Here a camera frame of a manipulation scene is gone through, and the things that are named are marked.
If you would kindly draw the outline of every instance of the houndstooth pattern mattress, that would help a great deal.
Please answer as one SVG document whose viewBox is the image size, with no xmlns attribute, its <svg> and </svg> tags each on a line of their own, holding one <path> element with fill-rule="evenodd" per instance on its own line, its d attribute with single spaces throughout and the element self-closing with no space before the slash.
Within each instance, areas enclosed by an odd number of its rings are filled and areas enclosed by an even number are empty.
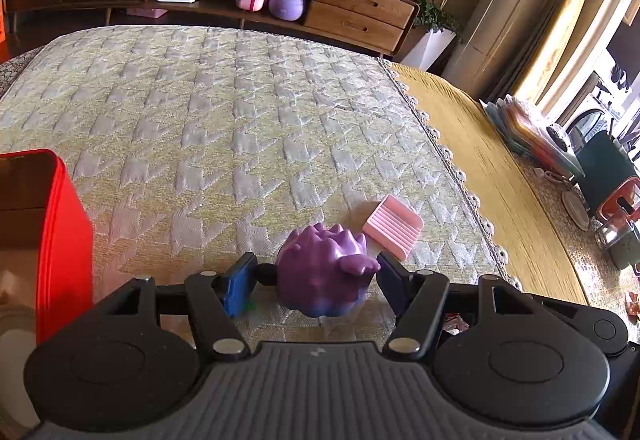
<svg viewBox="0 0 640 440">
<path fill-rule="evenodd" d="M 504 275 L 464 173 L 413 104 L 382 60 L 325 44 L 94 28 L 47 45 L 14 82 L 0 102 L 0 151 L 46 147 L 65 161 L 94 225 L 95 299 L 136 273 L 178 283 L 246 251 L 273 260 L 291 230 L 318 221 L 359 231 L 388 193 L 425 222 L 409 269 L 464 283 Z M 380 343 L 395 323 L 375 281 L 344 317 L 289 311 L 271 288 L 252 299 L 237 319 L 252 346 Z M 188 333 L 183 318 L 162 323 Z"/>
</svg>

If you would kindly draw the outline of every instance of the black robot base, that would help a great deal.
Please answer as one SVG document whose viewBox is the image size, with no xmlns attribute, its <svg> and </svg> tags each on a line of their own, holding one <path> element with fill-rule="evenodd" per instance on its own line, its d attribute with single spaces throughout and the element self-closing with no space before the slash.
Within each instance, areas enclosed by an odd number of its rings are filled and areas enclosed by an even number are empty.
<svg viewBox="0 0 640 440">
<path fill-rule="evenodd" d="M 410 273 L 378 256 L 397 316 L 370 342 L 263 342 L 228 317 L 270 283 L 247 253 L 181 285 L 132 279 L 31 354 L 33 440 L 640 438 L 640 359 L 612 312 Z M 186 314 L 196 348 L 159 327 Z M 443 331 L 447 314 L 468 330 Z"/>
</svg>

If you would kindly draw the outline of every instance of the glass jar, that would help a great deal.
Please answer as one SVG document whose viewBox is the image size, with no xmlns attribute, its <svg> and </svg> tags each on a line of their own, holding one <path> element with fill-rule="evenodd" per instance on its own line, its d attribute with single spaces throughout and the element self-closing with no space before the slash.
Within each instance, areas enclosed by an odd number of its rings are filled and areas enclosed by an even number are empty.
<svg viewBox="0 0 640 440">
<path fill-rule="evenodd" d="M 620 239 L 634 231 L 633 222 L 629 220 L 629 215 L 620 207 L 620 209 L 611 216 L 595 232 L 596 243 L 602 250 L 609 250 Z"/>
</svg>

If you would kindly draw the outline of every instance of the yellow tablecloth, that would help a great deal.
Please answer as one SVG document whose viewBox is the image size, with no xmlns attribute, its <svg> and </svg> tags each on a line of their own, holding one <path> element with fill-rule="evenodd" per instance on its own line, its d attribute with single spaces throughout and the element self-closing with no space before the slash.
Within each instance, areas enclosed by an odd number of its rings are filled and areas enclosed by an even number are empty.
<svg viewBox="0 0 640 440">
<path fill-rule="evenodd" d="M 509 254 L 508 272 L 526 291 L 587 304 L 558 234 L 482 108 L 437 76 L 402 64 L 394 69 L 465 171 L 466 187 L 495 225 L 494 241 Z"/>
</svg>

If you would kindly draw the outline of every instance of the white planter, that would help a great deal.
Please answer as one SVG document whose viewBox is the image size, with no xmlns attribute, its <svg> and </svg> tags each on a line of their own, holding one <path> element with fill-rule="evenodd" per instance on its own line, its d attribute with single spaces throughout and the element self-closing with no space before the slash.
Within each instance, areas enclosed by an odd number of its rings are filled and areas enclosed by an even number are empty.
<svg viewBox="0 0 640 440">
<path fill-rule="evenodd" d="M 402 59 L 401 64 L 427 71 L 455 36 L 450 30 L 425 33 L 418 44 Z"/>
</svg>

